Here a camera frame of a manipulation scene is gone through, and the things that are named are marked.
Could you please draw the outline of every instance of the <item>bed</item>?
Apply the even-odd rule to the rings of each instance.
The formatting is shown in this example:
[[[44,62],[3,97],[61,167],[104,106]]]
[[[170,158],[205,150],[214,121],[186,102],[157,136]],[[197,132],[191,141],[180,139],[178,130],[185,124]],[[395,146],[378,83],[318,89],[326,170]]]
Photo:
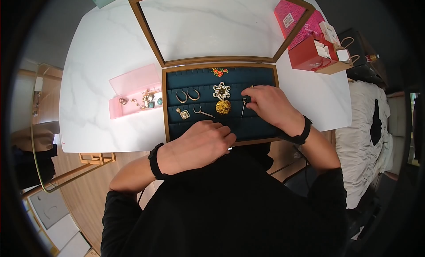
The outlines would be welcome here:
[[[390,170],[392,135],[387,130],[390,108],[384,90],[363,81],[349,82],[352,124],[335,131],[336,150],[347,190],[347,208],[357,207],[374,178]]]

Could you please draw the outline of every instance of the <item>hand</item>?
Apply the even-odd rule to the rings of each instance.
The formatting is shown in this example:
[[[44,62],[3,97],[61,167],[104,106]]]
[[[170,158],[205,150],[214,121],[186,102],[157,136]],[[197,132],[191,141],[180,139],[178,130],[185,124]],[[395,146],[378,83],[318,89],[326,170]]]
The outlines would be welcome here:
[[[269,85],[257,85],[243,90],[241,95],[251,97],[251,103],[246,105],[247,108],[289,136],[301,135],[303,132],[304,116],[291,105],[281,89]]]
[[[192,125],[181,137],[158,149],[158,166],[162,173],[173,175],[199,169],[213,163],[236,141],[228,126],[212,121]]]

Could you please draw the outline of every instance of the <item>pink box lid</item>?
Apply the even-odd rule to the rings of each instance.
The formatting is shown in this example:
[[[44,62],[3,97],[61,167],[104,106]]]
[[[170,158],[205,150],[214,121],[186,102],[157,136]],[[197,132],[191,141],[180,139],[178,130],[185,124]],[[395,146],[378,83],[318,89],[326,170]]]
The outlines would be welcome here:
[[[121,74],[109,80],[109,84],[116,95],[138,90],[143,86],[161,82],[155,69],[155,64],[150,64],[128,73]]]
[[[301,16],[304,14],[304,11],[304,7],[285,0],[281,0],[276,6],[274,9],[274,15],[278,19],[278,23],[284,38],[286,38],[294,29],[294,26],[300,20]],[[298,32],[294,40],[290,43],[288,50],[295,47],[298,43],[305,40],[307,37],[311,36],[312,33],[314,33],[316,37],[323,37],[323,33],[319,24],[324,20],[325,19],[323,18],[322,14],[318,10],[315,10],[314,13],[310,16],[309,20]]]

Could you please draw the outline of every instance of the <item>black sleeve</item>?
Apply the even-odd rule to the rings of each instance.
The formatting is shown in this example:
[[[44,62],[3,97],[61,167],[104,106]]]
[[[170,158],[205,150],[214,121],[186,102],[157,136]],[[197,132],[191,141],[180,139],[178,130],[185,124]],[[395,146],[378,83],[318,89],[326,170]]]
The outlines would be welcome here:
[[[108,192],[102,218],[103,232],[100,244],[102,257],[120,255],[141,213],[142,209],[133,198],[116,191]]]
[[[342,169],[332,169],[319,175],[308,194],[308,203],[322,218],[340,222],[346,217],[347,191]]]
[[[307,203],[315,214],[316,234],[326,239],[318,245],[327,256],[342,256],[347,242],[347,191],[344,189],[342,169],[332,169],[319,175],[313,182]]]

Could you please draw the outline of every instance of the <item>white marble table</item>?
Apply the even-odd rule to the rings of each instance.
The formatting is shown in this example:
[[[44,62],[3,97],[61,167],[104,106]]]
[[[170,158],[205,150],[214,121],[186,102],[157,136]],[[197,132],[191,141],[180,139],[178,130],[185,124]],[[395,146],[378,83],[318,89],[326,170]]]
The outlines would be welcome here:
[[[315,0],[305,1],[321,11]],[[146,0],[141,5],[162,55],[170,60],[213,55],[273,56],[283,41],[273,14],[278,2]],[[117,0],[84,15],[72,39],[62,78],[63,150],[146,151],[165,142],[162,109],[109,118],[108,101],[117,95],[109,79],[152,63],[161,79],[162,69],[128,0]],[[324,75],[293,70],[287,51],[276,66],[281,89],[318,130],[351,124],[345,71]]]

